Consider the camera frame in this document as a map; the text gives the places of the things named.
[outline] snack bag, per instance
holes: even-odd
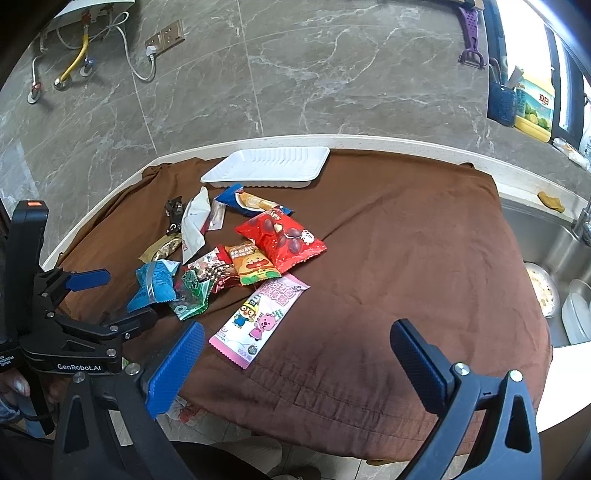
[[[195,271],[199,281],[212,281],[211,293],[217,293],[226,287],[240,285],[236,268],[234,268],[226,249],[221,245],[187,266]]]
[[[248,367],[291,306],[308,288],[291,274],[266,281],[209,339],[209,343],[240,367]]]
[[[278,203],[270,202],[269,200],[245,192],[242,185],[239,183],[236,183],[221,192],[221,194],[216,197],[216,200],[235,208],[247,217],[254,217],[255,215],[273,207],[279,207],[286,215],[293,213],[293,210],[289,210],[289,208],[285,208]]]
[[[168,229],[166,230],[167,235],[181,232],[181,221],[183,220],[183,198],[176,197],[175,199],[168,200],[164,205],[164,211],[168,217]]]
[[[138,259],[144,263],[150,263],[167,258],[174,253],[182,241],[180,233],[164,235],[150,245]]]
[[[209,214],[209,222],[205,222],[205,224],[207,225],[207,231],[213,232],[214,230],[221,230],[223,227],[223,219],[225,216],[226,206],[223,203],[218,202],[216,199],[213,199],[212,211]]]
[[[326,250],[324,242],[279,208],[260,213],[236,231],[253,240],[280,273]]]
[[[209,307],[207,298],[211,287],[211,280],[199,282],[193,270],[181,267],[178,278],[174,283],[177,298],[169,302],[168,306],[172,308],[181,321],[199,315]]]
[[[261,280],[280,277],[281,274],[252,242],[226,247],[226,251],[240,276],[242,285],[250,285]]]
[[[187,204],[181,221],[183,265],[205,245],[201,229],[209,217],[210,211],[207,188],[201,187],[199,194]]]
[[[173,289],[173,275],[177,271],[178,262],[156,260],[146,263],[135,271],[138,277],[139,290],[127,304],[127,311],[133,312],[151,303],[163,303],[177,297]]]

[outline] purple peeler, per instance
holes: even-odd
[[[466,49],[460,55],[459,62],[483,69],[486,62],[482,53],[478,51],[478,11],[475,8],[468,10],[464,7],[458,7],[458,9],[461,13],[460,25],[466,43]]]

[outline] green candy wrapper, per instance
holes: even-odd
[[[212,287],[211,280],[200,282],[194,270],[183,267],[174,285],[177,299],[169,302],[168,305],[181,321],[199,315],[209,307],[207,298]]]

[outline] red snack bag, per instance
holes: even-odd
[[[250,238],[280,273],[326,250],[326,245],[280,208],[272,208],[236,227]]]

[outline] blue gripper pad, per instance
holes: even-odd
[[[174,397],[203,350],[204,336],[200,323],[190,324],[160,367],[148,379],[145,388],[146,408],[153,419],[160,413],[166,413],[173,404]]]
[[[451,364],[441,351],[425,342],[407,319],[392,325],[390,346],[425,410],[438,416],[445,413],[454,379]]]
[[[89,288],[107,285],[111,279],[108,270],[91,270],[89,272],[73,273],[66,281],[66,288],[71,291],[88,290]]]

